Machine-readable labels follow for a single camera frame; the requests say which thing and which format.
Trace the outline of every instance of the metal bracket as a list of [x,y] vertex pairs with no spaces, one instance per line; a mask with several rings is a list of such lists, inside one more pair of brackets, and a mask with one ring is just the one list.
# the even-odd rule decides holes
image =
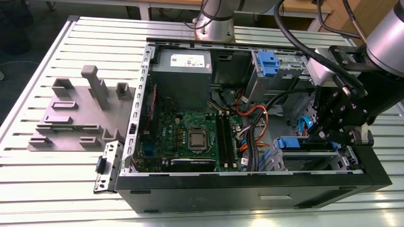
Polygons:
[[121,158],[123,153],[123,144],[119,141],[107,143],[103,156],[97,164],[99,173],[95,181],[95,194],[117,193],[115,184],[119,175]]

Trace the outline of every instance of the slotted metal table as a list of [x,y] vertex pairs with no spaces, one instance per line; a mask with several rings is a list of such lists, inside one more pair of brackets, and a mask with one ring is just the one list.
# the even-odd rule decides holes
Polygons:
[[[339,35],[295,31],[311,47],[351,45]],[[89,85],[81,71],[99,67],[107,86],[137,87],[147,37],[194,39],[182,23],[82,17],[66,23],[0,127],[0,223],[53,226],[403,226],[403,106],[381,115],[371,130],[375,151],[394,185],[322,209],[137,214],[119,194],[94,195],[101,152],[31,152],[29,140],[46,112],[57,78]],[[237,27],[237,42],[291,45],[277,29]]]

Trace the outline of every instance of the motherboard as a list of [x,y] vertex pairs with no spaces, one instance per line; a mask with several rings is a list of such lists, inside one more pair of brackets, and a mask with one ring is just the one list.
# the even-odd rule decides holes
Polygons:
[[157,121],[157,141],[142,144],[137,157],[141,172],[243,170],[238,157],[238,115],[162,112]]

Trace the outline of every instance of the green motherboard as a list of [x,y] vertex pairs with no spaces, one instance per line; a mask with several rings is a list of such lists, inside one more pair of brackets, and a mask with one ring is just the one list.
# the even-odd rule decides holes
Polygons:
[[165,112],[158,116],[157,141],[143,143],[138,156],[138,168],[142,172],[163,172],[162,160],[175,158],[210,159],[217,161],[217,172],[242,171],[238,157],[237,133],[241,130],[239,116],[229,116],[230,152],[234,161],[223,163],[221,136],[218,136],[218,114],[202,112]]

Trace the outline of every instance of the screw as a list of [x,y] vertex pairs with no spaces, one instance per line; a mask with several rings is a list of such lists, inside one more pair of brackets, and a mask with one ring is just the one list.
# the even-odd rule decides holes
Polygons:
[[321,136],[321,138],[322,138],[322,139],[325,139],[325,138],[326,138],[326,134],[325,134],[325,132],[323,132],[323,131],[321,131],[321,132],[319,132],[319,136]]

